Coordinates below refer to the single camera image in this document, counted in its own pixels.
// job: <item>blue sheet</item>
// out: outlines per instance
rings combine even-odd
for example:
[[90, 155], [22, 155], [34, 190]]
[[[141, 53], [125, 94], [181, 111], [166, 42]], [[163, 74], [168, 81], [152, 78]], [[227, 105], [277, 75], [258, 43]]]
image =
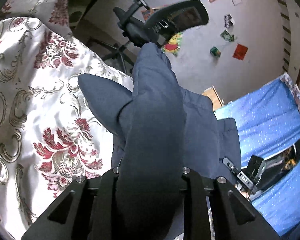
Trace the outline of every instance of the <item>blue sheet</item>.
[[279, 78], [215, 112], [232, 117], [239, 132], [242, 167], [251, 155], [269, 158], [300, 139], [300, 113], [289, 88]]
[[284, 235], [300, 222], [300, 161], [281, 181], [252, 202], [268, 223]]

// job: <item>bolt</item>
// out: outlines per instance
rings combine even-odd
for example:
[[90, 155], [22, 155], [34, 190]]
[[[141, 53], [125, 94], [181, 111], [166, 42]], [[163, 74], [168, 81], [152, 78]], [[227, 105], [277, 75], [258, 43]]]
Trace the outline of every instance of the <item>bolt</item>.
[[115, 174], [119, 174], [120, 171], [121, 171], [121, 168], [120, 168], [120, 167], [115, 167], [115, 168], [112, 169], [112, 171], [113, 171], [113, 173], [115, 173]]
[[84, 182], [85, 179], [86, 179], [85, 176], [80, 175], [80, 176], [75, 178], [75, 181], [81, 183], [81, 182]]
[[187, 168], [187, 167], [183, 167], [182, 168], [182, 173], [183, 174], [188, 174], [190, 172], [190, 169], [189, 168]]
[[224, 177], [219, 177], [219, 178], [217, 179], [217, 181], [218, 181], [219, 183], [221, 183], [221, 184], [225, 184], [225, 183], [227, 182], [226, 178], [224, 178]]

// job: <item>mesh chair backrest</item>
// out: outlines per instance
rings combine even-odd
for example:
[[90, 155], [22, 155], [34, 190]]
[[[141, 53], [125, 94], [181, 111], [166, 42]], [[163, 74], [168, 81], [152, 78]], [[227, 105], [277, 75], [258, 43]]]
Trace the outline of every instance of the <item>mesh chair backrest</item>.
[[168, 41], [174, 34], [206, 25], [209, 16], [199, 0], [187, 0], [155, 11], [145, 22], [145, 29], [160, 34]]

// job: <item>wooden furniture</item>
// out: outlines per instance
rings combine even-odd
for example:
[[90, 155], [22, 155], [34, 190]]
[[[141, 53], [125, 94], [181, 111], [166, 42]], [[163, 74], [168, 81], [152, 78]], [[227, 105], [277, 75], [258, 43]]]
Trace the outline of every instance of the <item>wooden furniture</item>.
[[220, 99], [216, 89], [214, 86], [206, 89], [202, 95], [208, 97], [211, 99], [212, 104], [213, 104], [213, 111], [216, 111], [217, 109], [221, 108], [224, 106], [223, 100]]

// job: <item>floral bedspread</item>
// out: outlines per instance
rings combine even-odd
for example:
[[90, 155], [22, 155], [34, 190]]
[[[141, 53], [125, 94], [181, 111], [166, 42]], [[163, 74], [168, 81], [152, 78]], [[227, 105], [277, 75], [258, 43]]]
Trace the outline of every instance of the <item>floral bedspread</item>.
[[67, 0], [8, 0], [0, 12], [0, 220], [20, 239], [78, 175], [111, 167], [112, 134], [77, 78], [132, 79], [72, 37]]

